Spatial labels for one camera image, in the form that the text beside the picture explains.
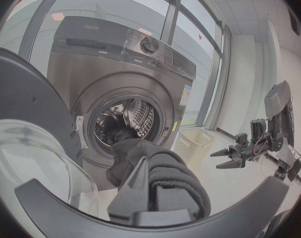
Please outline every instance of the washing machine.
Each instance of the washing machine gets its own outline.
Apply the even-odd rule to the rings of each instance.
[[[80,136],[83,169],[99,190],[113,188],[111,145],[142,138],[170,149],[196,77],[196,65],[132,28],[66,16],[49,57],[47,79]]]

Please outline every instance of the control knob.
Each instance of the control knob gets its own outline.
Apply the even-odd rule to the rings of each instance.
[[[155,38],[147,36],[140,42],[140,48],[145,54],[152,54],[159,49],[159,42]]]

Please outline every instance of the basket handle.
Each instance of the basket handle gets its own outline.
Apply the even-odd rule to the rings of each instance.
[[[181,141],[181,143],[183,143],[183,144],[186,145],[187,147],[190,146],[190,144],[189,144],[187,141],[185,141],[182,137],[180,137],[180,141]]]

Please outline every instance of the white wall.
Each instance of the white wall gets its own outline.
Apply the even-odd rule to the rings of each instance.
[[[227,86],[216,125],[236,135],[250,103],[256,69],[254,36],[232,36]]]
[[[295,122],[295,149],[301,154],[301,58],[296,54],[280,48],[281,67],[277,70],[277,83],[288,82],[293,97],[293,112]],[[295,185],[292,190],[300,195],[301,186]]]
[[[230,68],[217,127],[236,135],[251,134],[250,121],[266,118],[264,98],[277,81],[281,54],[275,28],[268,21],[268,43],[253,36],[232,36]]]

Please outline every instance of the yellow label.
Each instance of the yellow label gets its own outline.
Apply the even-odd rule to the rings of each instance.
[[[172,128],[172,131],[175,131],[176,127],[177,127],[177,122],[175,122],[174,127]]]

